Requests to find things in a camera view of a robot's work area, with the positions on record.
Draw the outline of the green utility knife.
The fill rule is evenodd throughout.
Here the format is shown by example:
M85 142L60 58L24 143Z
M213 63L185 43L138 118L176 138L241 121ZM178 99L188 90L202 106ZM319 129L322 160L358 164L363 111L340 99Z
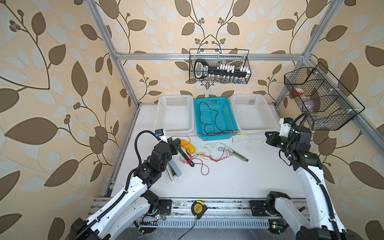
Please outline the green utility knife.
M238 158L238 159L240 159L240 160L242 160L242 161L244 161L244 162L248 162L248 161L249 161L248 158L246 158L245 156L241 155L240 153L238 153L237 151L231 149L231 148L228 147L228 146L225 146L225 150L226 150L227 152L229 152L232 156L235 156L236 158Z

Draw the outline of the yellow tape measure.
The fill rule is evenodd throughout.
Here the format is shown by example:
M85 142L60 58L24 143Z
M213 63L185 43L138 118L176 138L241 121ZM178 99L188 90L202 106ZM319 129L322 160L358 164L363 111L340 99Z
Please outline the yellow tape measure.
M194 201L191 206L191 212L197 220L201 219L207 210L207 205L202 201Z

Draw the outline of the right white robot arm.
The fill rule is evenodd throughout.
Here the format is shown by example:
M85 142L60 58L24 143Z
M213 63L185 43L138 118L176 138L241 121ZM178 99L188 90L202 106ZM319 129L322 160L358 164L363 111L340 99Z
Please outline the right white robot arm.
M271 191L266 199L266 212L280 214L293 230L297 240L354 240L341 222L326 187L323 165L318 155L310 152L312 133L308 128L283 124L280 132L265 133L269 146L284 154L303 188L310 216L306 218L284 193Z

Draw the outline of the left white plastic basket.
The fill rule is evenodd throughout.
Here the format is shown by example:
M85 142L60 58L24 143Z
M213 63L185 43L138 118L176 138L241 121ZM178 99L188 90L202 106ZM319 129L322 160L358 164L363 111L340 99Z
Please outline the left white plastic basket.
M190 95L168 95L158 100L154 128L167 133L190 133L195 128L194 99Z

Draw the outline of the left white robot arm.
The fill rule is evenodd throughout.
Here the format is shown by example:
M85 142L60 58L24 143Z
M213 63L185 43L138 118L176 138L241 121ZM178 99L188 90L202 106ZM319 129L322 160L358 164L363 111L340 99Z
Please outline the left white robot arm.
M150 191L172 159L172 145L162 140L128 176L126 185L100 210L71 226L69 240L114 240L139 217L157 209L159 197Z

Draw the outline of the grey blue stapler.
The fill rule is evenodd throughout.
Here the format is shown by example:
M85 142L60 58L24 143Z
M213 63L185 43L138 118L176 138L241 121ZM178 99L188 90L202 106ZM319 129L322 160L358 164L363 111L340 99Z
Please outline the grey blue stapler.
M173 182L176 178L179 178L182 175L181 170L178 168L175 161L170 160L166 166L167 173L171 182Z

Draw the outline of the green pipe wrench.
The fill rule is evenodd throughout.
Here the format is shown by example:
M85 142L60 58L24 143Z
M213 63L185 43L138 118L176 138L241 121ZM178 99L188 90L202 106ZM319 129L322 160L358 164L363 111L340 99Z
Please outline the green pipe wrench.
M175 145L175 148L177 149L177 151L182 155L182 157L184 158L184 161L186 163L188 163L191 167L194 167L195 164L193 163L193 161L188 157L188 155L182 150L182 146L181 146L181 140L180 139L175 139L174 140L174 145Z

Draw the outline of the white plastic basket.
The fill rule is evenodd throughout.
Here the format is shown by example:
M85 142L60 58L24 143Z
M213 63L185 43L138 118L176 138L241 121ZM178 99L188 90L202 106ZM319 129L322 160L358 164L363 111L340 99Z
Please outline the white plastic basket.
M194 99L190 95L168 95L158 100L154 128L167 133L190 133L195 128Z
M239 94L230 97L237 127L242 133L273 131L278 122L264 96Z

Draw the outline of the teal plastic basket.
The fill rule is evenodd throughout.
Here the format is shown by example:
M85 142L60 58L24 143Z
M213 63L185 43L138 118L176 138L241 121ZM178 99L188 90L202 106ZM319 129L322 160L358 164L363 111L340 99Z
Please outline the teal plastic basket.
M230 139L239 130L227 98L194 100L197 135L203 141Z

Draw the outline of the red item in basket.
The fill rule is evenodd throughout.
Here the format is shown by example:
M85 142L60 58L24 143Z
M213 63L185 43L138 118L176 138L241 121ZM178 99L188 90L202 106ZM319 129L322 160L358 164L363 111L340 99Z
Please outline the red item in basket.
M299 96L302 96L304 93L305 93L304 89L302 89L302 88L294 88L292 95L294 97L299 97Z

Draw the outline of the aluminium frame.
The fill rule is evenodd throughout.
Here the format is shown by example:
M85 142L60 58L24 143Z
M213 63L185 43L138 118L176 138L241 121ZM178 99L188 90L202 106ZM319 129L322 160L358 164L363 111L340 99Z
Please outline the aluminium frame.
M311 112L349 233L384 237L383 1L94 1L130 103L262 95Z

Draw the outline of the right white plastic basket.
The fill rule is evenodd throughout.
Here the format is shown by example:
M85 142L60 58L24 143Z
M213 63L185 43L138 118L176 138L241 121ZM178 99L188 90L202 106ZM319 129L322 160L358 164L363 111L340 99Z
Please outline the right white plastic basket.
M264 96L239 94L230 97L237 127L242 133L273 131L278 122Z

